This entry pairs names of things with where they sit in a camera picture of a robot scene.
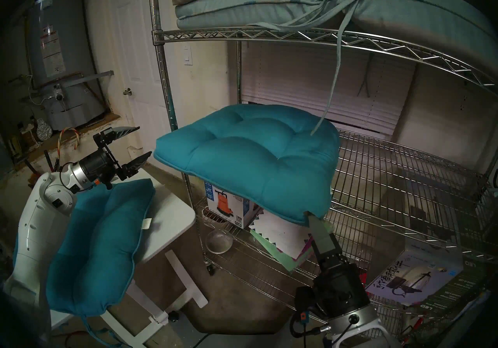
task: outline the chrome shelving unit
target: chrome shelving unit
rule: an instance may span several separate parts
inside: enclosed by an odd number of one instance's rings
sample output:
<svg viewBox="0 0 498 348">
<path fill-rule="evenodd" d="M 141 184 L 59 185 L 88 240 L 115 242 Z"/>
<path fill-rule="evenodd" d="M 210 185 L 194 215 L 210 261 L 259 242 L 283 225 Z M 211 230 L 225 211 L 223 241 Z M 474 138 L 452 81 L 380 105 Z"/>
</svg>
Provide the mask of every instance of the chrome shelving unit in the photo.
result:
<svg viewBox="0 0 498 348">
<path fill-rule="evenodd" d="M 260 293 L 291 309 L 295 309 L 294 293 L 296 288 L 313 285 L 313 279 L 320 272 L 314 256 L 305 261 L 295 271 L 289 273 L 277 260 L 266 252 L 248 230 L 242 230 L 234 224 L 225 221 L 207 209 L 205 207 L 206 204 L 205 198 L 198 203 L 196 209 L 198 220 L 203 221 L 205 225 L 213 229 L 221 229 L 230 233 L 236 241 L 232 248 L 224 254 L 212 254 L 208 252 L 208 260 Z M 358 263 L 358 259 L 354 257 L 358 245 L 340 236 L 338 240 L 348 259 Z M 363 266 L 363 268 L 360 268 L 361 271 L 366 272 L 368 261 L 363 261 L 361 266 Z M 377 313 L 385 327 L 393 335 L 397 335 L 401 329 L 402 314 L 409 312 L 403 311 L 401 304 L 392 300 L 382 299 L 378 296 L 372 296 L 371 302 L 375 305 Z M 323 323 L 326 322 L 313 315 L 310 316 Z M 381 332 L 376 329 L 369 330 L 364 334 L 365 337 L 369 338 L 375 338 L 379 335 L 381 335 Z"/>
<path fill-rule="evenodd" d="M 156 49 L 172 131 L 178 125 L 164 44 L 236 40 L 239 103 L 242 102 L 242 41 L 337 45 L 337 30 L 321 28 L 292 32 L 258 27 L 163 31 L 159 1 L 149 1 L 152 42 Z M 488 74 L 421 45 L 345 31 L 342 46 L 431 65 L 498 96 L 498 86 Z M 402 237 L 416 238 L 439 247 L 457 247 L 465 255 L 498 263 L 498 243 L 487 239 L 494 228 L 492 216 L 496 210 L 495 198 L 487 182 L 493 165 L 485 175 L 480 175 L 448 160 L 395 143 L 343 130 L 340 131 L 340 136 L 339 162 L 331 185 L 330 209 L 325 219 L 333 223 L 334 233 L 347 258 L 355 262 L 362 272 L 368 272 L 376 237 L 383 231 L 392 231 Z M 497 159 L 498 151 L 492 163 Z M 183 179 L 192 205 L 188 176 L 183 174 Z M 288 273 L 253 239 L 249 231 L 225 222 L 205 209 L 204 205 L 205 201 L 201 201 L 196 207 L 196 226 L 209 272 L 213 273 L 213 265 L 218 266 L 252 288 L 292 308 L 295 288 L 311 285 L 313 278 L 319 273 L 316 260 L 311 257 L 295 271 Z M 223 255 L 207 254 L 200 237 L 199 223 L 231 233 L 236 240 L 232 249 Z M 372 297 L 371 301 L 394 335 L 400 332 L 403 314 L 438 319 L 434 315 L 418 315 L 407 311 L 395 301 L 379 297 Z M 368 337 L 375 337 L 378 332 L 371 330 L 368 333 Z"/>
</svg>

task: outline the white door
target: white door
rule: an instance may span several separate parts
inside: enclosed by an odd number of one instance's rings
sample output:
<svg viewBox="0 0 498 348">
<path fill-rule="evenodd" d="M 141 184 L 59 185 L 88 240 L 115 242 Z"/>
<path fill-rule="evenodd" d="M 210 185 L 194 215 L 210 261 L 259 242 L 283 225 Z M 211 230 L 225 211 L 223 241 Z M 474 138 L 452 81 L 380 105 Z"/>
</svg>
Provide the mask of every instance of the white door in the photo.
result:
<svg viewBox="0 0 498 348">
<path fill-rule="evenodd" d="M 119 50 L 119 65 L 122 68 L 124 84 L 132 91 L 131 95 L 123 97 L 128 97 L 135 125 L 140 126 L 138 133 L 143 151 L 153 151 L 156 139 L 171 130 L 155 48 L 152 45 L 149 0 L 109 0 L 109 2 L 113 13 L 112 29 Z M 149 158 L 149 163 L 181 176 L 178 171 L 164 166 L 152 156 Z"/>
</svg>

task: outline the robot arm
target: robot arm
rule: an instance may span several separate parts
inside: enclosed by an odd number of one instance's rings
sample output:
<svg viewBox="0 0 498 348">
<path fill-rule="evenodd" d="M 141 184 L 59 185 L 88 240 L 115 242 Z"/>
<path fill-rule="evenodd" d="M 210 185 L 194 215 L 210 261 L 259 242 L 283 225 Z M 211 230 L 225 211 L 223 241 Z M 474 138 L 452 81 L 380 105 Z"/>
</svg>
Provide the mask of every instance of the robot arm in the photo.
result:
<svg viewBox="0 0 498 348">
<path fill-rule="evenodd" d="M 64 240 L 76 194 L 98 183 L 112 188 L 117 175 L 125 180 L 136 174 L 151 152 L 120 166 L 107 147 L 140 127 L 109 128 L 94 135 L 98 149 L 66 171 L 43 174 L 22 211 L 18 228 L 18 254 L 4 292 L 32 320 L 35 333 L 48 341 L 51 331 L 50 308 L 45 295 L 47 272 L 54 254 Z"/>
<path fill-rule="evenodd" d="M 322 221 L 310 213 L 306 214 L 320 274 L 314 279 L 312 288 L 304 286 L 296 289 L 296 313 L 290 321 L 293 337 L 328 333 L 333 340 L 331 346 L 335 348 L 350 336 L 377 328 L 382 330 L 383 337 L 375 339 L 369 346 L 401 347 L 385 329 L 370 303 L 359 279 L 358 267 L 349 263 L 343 256 L 337 239 L 334 234 L 328 233 Z M 299 320 L 299 315 L 306 311 L 327 320 L 327 324 L 304 333 L 296 332 L 294 323 Z"/>
</svg>

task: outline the window blinds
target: window blinds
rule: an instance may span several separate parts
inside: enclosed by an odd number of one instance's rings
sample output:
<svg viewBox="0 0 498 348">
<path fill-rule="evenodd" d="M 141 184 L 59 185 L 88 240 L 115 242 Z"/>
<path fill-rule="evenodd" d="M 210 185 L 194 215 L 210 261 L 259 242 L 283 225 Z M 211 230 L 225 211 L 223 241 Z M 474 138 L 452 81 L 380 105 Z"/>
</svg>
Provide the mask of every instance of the window blinds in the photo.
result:
<svg viewBox="0 0 498 348">
<path fill-rule="evenodd" d="M 333 46 L 243 42 L 242 100 L 290 105 L 321 116 L 335 67 Z M 326 118 L 338 127 L 389 140 L 414 70 L 408 60 L 344 48 Z"/>
</svg>

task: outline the blue-green cushion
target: blue-green cushion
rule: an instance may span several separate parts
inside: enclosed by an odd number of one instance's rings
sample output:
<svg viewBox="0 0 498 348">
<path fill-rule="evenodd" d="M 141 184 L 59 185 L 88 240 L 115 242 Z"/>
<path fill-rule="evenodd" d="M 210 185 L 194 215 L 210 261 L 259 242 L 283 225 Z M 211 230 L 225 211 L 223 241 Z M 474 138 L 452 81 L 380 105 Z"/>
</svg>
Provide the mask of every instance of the blue-green cushion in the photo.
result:
<svg viewBox="0 0 498 348">
<path fill-rule="evenodd" d="M 307 225 L 330 206 L 339 134 L 319 118 L 283 105 L 236 104 L 157 140 L 154 158 L 224 191 Z"/>
<path fill-rule="evenodd" d="M 66 237 L 47 276 L 50 309 L 88 317 L 121 301 L 155 189 L 150 179 L 78 193 Z"/>
<path fill-rule="evenodd" d="M 180 29 L 243 26 L 258 22 L 282 24 L 316 8 L 321 1 L 197 0 L 175 8 L 178 17 L 176 24 Z"/>
<path fill-rule="evenodd" d="M 463 0 L 359 0 L 351 23 L 367 33 L 427 46 L 498 75 L 496 31 L 486 16 Z"/>
</svg>

